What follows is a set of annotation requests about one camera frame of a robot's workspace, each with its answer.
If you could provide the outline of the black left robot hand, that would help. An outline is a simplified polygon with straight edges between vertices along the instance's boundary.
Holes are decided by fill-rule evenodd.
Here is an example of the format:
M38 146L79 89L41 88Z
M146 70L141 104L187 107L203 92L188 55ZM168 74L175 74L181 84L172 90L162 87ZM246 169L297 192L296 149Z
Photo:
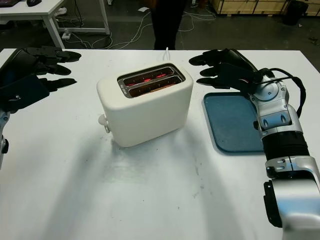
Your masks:
M68 76L71 70L60 64L77 62L81 57L78 52L54 46L17 48L0 68L0 86L28 76Z

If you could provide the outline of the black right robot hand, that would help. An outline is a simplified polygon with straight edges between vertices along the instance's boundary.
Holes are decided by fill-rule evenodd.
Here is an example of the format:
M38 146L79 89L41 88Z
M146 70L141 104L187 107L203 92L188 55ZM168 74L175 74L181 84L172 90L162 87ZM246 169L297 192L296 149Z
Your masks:
M262 75L239 51L225 48L213 49L192 57L193 66L209 66L200 72L196 82L215 89L236 89L244 94L255 93Z

